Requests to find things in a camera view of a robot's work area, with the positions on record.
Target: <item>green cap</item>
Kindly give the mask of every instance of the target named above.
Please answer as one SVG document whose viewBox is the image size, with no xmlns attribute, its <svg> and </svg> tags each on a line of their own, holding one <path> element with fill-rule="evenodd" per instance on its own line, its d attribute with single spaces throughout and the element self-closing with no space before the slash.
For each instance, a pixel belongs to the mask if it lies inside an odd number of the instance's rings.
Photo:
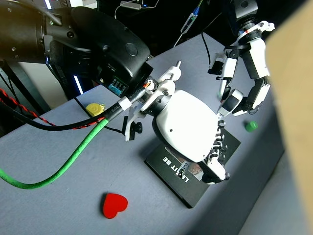
<svg viewBox="0 0 313 235">
<path fill-rule="evenodd" d="M 258 129 L 258 123 L 256 121 L 251 121 L 246 125 L 246 131 L 253 132 Z"/>
</svg>

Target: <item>green cable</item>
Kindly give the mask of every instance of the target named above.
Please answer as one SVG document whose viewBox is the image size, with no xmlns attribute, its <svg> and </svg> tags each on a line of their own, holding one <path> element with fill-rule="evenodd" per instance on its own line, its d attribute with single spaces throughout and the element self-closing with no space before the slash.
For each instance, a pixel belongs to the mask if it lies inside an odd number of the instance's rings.
<svg viewBox="0 0 313 235">
<path fill-rule="evenodd" d="M 83 150 L 86 148 L 86 146 L 89 144 L 89 142 L 109 123 L 108 120 L 104 119 L 99 124 L 97 124 L 92 131 L 84 138 L 84 140 L 80 143 L 80 145 L 75 149 L 73 154 L 70 156 L 70 158 L 61 166 L 61 168 L 55 172 L 53 175 L 51 175 L 49 178 L 34 183 L 34 184 L 25 184 L 22 182 L 19 182 L 10 176 L 8 176 L 2 169 L 0 169 L 0 178 L 8 182 L 10 185 L 13 185 L 17 188 L 23 188 L 23 189 L 34 189 L 34 188 L 40 188 L 43 186 L 46 186 L 56 179 L 58 179 L 61 175 L 63 175 L 67 169 L 74 163 L 74 161 L 77 159 L 77 157 L 83 152 Z"/>
</svg>

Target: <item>red heart-shaped object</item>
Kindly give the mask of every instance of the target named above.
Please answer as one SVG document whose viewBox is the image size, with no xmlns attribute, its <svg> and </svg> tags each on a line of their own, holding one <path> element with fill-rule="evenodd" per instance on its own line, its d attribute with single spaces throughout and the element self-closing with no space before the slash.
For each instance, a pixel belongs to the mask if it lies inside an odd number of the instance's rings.
<svg viewBox="0 0 313 235">
<path fill-rule="evenodd" d="M 113 219 L 117 213 L 126 210 L 127 205 L 128 201 L 126 197 L 115 193 L 108 193 L 103 204 L 103 215 L 108 219 Z"/>
</svg>

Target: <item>black cylinder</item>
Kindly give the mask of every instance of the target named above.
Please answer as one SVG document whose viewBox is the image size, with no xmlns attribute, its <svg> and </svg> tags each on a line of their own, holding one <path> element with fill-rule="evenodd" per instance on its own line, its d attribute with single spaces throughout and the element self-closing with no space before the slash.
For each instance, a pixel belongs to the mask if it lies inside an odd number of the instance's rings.
<svg viewBox="0 0 313 235">
<path fill-rule="evenodd" d="M 0 59 L 45 63 L 42 25 L 37 10 L 0 0 Z"/>
</svg>

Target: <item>tabletop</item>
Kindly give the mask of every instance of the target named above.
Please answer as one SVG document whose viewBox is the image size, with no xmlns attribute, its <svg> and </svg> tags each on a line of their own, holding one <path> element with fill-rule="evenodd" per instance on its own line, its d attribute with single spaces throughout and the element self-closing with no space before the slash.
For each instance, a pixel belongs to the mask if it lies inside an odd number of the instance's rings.
<svg viewBox="0 0 313 235">
<path fill-rule="evenodd" d="M 211 37 L 205 35 L 205 39 L 211 57 L 223 49 Z M 181 60 L 182 71 L 177 89 L 216 111 L 220 83 L 207 73 L 208 57 L 201 36 L 150 60 L 152 77 L 162 75 L 177 60 Z M 240 59 L 232 86 L 247 95 L 253 85 Z M 104 103 L 109 107 L 118 97 L 97 86 L 78 99 L 85 106 Z M 124 115 L 108 126 L 121 129 Z M 43 117 L 56 125 L 88 118 L 75 100 Z M 244 123 L 252 120 L 258 122 L 259 129 L 248 133 Z M 268 94 L 254 115 L 225 118 L 226 129 L 241 142 L 225 166 L 231 178 L 211 186 L 193 209 L 187 209 L 145 165 L 144 159 L 160 142 L 152 129 L 152 117 L 140 121 L 143 133 L 134 141 L 125 142 L 117 132 L 101 131 L 69 170 L 44 188 L 19 189 L 0 180 L 0 233 L 237 234 L 284 151 L 273 95 Z M 41 181 L 59 169 L 91 128 L 48 132 L 24 125 L 0 138 L 0 167 L 19 181 Z M 103 197 L 108 192 L 129 200 L 127 210 L 112 220 L 102 215 Z"/>
</svg>

